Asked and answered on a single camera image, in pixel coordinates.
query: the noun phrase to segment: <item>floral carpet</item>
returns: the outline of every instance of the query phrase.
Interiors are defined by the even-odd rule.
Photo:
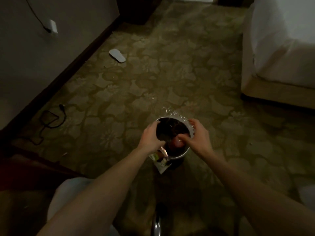
[[[44,141],[14,144],[95,178],[137,146],[163,107],[197,118],[229,164],[296,200],[315,183],[315,117],[240,98],[245,8],[164,0],[143,26],[121,24],[20,135],[37,140],[43,110],[67,119]],[[112,59],[116,48],[125,63]],[[233,235],[246,221],[220,181],[192,151],[160,175],[147,159],[114,225],[149,235],[157,202],[165,235]]]

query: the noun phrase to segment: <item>wall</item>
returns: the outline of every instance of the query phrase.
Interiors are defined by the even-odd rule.
[[[44,90],[118,16],[116,0],[25,0],[0,6],[0,130]]]

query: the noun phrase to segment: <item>person's right arm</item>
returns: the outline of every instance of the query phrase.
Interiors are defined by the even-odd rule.
[[[315,213],[232,168],[212,150],[209,132],[195,119],[194,138],[179,138],[213,170],[259,235],[315,235]]]

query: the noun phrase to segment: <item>floral pattern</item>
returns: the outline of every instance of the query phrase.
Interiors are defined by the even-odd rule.
[[[240,99],[245,13],[164,0],[145,25],[121,24],[42,109],[61,115],[58,104],[64,104],[65,123],[46,129],[37,147],[14,144],[95,178],[137,146],[163,107],[172,107],[204,124],[219,157],[273,189],[290,196],[314,184],[315,117]],[[125,63],[109,56],[113,48]],[[36,138],[41,112],[20,135]],[[232,235],[239,217],[229,193],[192,151],[162,175],[149,159],[144,163],[114,222],[121,235],[149,235],[156,202],[168,208],[172,235],[208,235],[213,227]]]

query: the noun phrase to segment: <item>black cable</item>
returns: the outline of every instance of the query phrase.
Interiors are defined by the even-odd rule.
[[[35,11],[33,10],[32,6],[30,5],[30,3],[28,2],[28,0],[26,0],[28,7],[31,9],[31,11],[33,12],[34,16],[36,17],[36,19],[38,19],[38,21],[41,23],[42,27],[48,32],[51,33],[51,29],[47,28],[46,26],[44,26],[44,24],[42,23],[42,21],[38,18],[38,16],[36,15]]]
[[[64,122],[66,121],[67,115],[65,114],[65,107],[64,107],[62,104],[59,104],[59,109],[63,112],[64,117],[63,117],[63,121],[62,121],[60,124],[58,124],[57,126],[50,126],[50,124],[52,124],[53,122],[55,122],[55,121],[57,121],[57,120],[59,119],[59,116],[58,116],[58,115],[56,115],[56,114],[54,114],[54,113],[52,113],[51,111],[48,111],[48,110],[43,111],[42,114],[40,115],[40,117],[39,117],[38,120],[39,120],[40,123],[43,125],[43,127],[42,127],[42,129],[39,131],[39,134],[38,134],[38,136],[39,136],[39,138],[40,138],[40,141],[39,141],[39,142],[36,143],[36,142],[34,142],[32,139],[27,138],[27,137],[17,137],[17,138],[21,138],[21,139],[28,140],[28,141],[30,141],[31,143],[33,143],[35,146],[40,145],[40,144],[44,141],[44,138],[42,137],[42,132],[44,131],[45,128],[54,129],[54,128],[60,127],[60,126],[61,126],[62,124],[64,124]],[[54,115],[56,118],[53,119],[53,120],[51,120],[49,123],[44,123],[44,121],[43,121],[42,118],[43,118],[43,116],[44,116],[45,113],[50,113],[50,114]]]

